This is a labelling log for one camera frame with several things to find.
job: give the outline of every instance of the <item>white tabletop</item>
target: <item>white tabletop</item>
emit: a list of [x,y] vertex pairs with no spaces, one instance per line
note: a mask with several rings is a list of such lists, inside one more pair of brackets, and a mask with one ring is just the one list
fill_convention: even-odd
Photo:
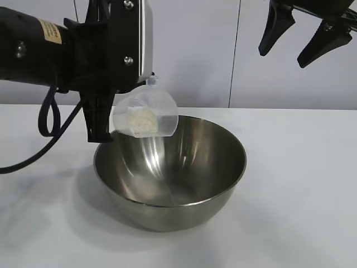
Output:
[[[67,116],[72,107],[61,107]],[[46,142],[39,106],[0,106],[0,163]],[[80,115],[40,161],[0,179],[0,267],[357,267],[357,111],[184,108],[248,155],[231,200],[188,231],[136,229],[93,172]]]

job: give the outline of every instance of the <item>black cable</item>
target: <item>black cable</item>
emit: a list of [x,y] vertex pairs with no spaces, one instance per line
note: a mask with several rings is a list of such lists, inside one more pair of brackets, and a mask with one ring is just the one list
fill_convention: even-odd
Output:
[[31,156],[29,159],[27,159],[27,160],[25,160],[25,161],[23,161],[23,162],[21,162],[19,164],[0,168],[0,174],[8,174],[8,173],[12,173],[12,172],[18,171],[20,169],[23,169],[23,168],[31,165],[33,162],[35,162],[38,159],[40,159],[41,157],[43,157],[44,154],[47,153],[58,142],[60,137],[67,130],[69,125],[72,123],[73,119],[76,117],[76,115],[82,109],[82,107],[83,107],[83,105],[84,105],[84,103],[86,101],[87,101],[87,99],[82,99],[77,104],[77,106],[72,111],[71,115],[68,116],[68,119],[63,124],[63,126],[60,128],[59,132],[56,134],[56,136],[53,137],[52,140],[44,148],[42,148],[37,154]]
[[[61,129],[61,112],[55,100],[55,94],[57,92],[57,85],[51,86],[49,92],[41,105],[40,112],[38,114],[38,130],[43,137],[54,137]],[[53,127],[52,131],[49,131],[47,126],[47,118],[49,115],[50,107],[52,108],[53,114]]]
[[76,12],[76,19],[77,19],[77,22],[79,22],[79,20],[78,20],[78,12],[77,12],[76,0],[73,0],[73,4],[74,4],[74,10],[75,10],[75,12]]

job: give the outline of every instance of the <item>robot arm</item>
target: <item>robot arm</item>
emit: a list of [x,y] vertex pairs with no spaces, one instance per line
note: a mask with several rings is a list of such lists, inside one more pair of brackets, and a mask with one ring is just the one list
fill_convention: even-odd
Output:
[[325,55],[327,52],[347,45],[351,40],[351,31],[357,31],[357,13],[349,7],[354,0],[271,0],[267,27],[259,46],[262,56],[268,54],[277,40],[295,20],[293,9],[309,13],[322,19],[310,43],[298,57],[300,67]]
[[[146,0],[90,0],[84,23],[64,25],[0,7],[0,79],[51,86],[42,111],[51,106],[55,115],[56,92],[79,92],[88,141],[109,142],[115,94],[152,74],[152,12]],[[55,135],[42,125],[41,134]]]

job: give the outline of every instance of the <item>metal mixing bowl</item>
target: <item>metal mixing bowl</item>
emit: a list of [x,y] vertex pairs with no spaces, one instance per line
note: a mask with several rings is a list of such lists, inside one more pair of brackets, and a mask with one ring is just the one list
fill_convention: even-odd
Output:
[[170,232],[205,223],[222,209],[242,177],[246,155],[228,130],[180,116],[172,137],[113,132],[94,166],[121,211],[146,228]]

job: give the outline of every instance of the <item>bowl rim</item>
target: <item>bowl rim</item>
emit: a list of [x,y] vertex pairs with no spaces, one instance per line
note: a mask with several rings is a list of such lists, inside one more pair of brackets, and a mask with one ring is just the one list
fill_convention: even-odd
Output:
[[221,195],[225,194],[226,192],[230,191],[231,189],[233,189],[241,180],[241,178],[243,177],[244,173],[245,173],[245,170],[247,168],[247,153],[244,149],[244,146],[243,144],[240,142],[240,140],[236,137],[235,134],[233,134],[232,132],[230,132],[229,130],[227,130],[225,127],[219,125],[219,124],[216,124],[212,121],[209,121],[209,120],[206,120],[206,119],[202,119],[202,118],[198,118],[198,117],[194,117],[194,116],[184,116],[184,115],[181,115],[179,114],[178,116],[179,118],[180,117],[187,117],[187,118],[191,118],[191,119],[194,119],[194,120],[199,120],[199,121],[206,121],[206,122],[209,122],[209,123],[212,123],[212,124],[215,124],[216,126],[218,127],[221,127],[223,129],[225,129],[226,131],[228,131],[229,133],[231,133],[233,135],[233,137],[236,139],[236,141],[238,141],[238,144],[239,146],[242,148],[243,150],[243,155],[244,155],[244,167],[243,167],[243,170],[241,172],[241,174],[239,175],[239,177],[237,178],[237,180],[230,186],[228,187],[227,189],[225,189],[224,191],[222,191],[221,193],[213,196],[213,197],[210,197],[210,198],[207,198],[205,200],[201,200],[201,201],[198,201],[198,202],[194,202],[194,203],[189,203],[189,204],[182,204],[182,205],[153,205],[153,204],[147,204],[147,203],[142,203],[142,202],[139,202],[139,201],[135,201],[133,199],[130,199],[130,198],[126,198],[120,194],[118,194],[117,192],[115,192],[114,190],[112,190],[109,186],[106,185],[105,182],[103,182],[103,180],[101,179],[101,177],[99,176],[98,172],[97,172],[97,167],[96,167],[96,164],[95,164],[95,159],[97,158],[97,153],[99,151],[99,149],[102,147],[103,143],[99,144],[97,149],[95,150],[95,153],[94,153],[94,159],[93,159],[93,167],[94,167],[94,172],[98,178],[98,180],[104,185],[104,187],[106,188],[106,190],[110,191],[112,194],[114,194],[115,196],[117,197],[120,197],[126,201],[129,201],[131,203],[134,203],[134,204],[139,204],[139,205],[145,205],[146,207],[153,207],[153,208],[180,208],[180,207],[190,207],[190,206],[193,206],[193,205],[198,205],[198,204],[203,204],[203,203],[206,203],[210,200],[213,200],[213,199],[216,199],[218,197],[220,197]]

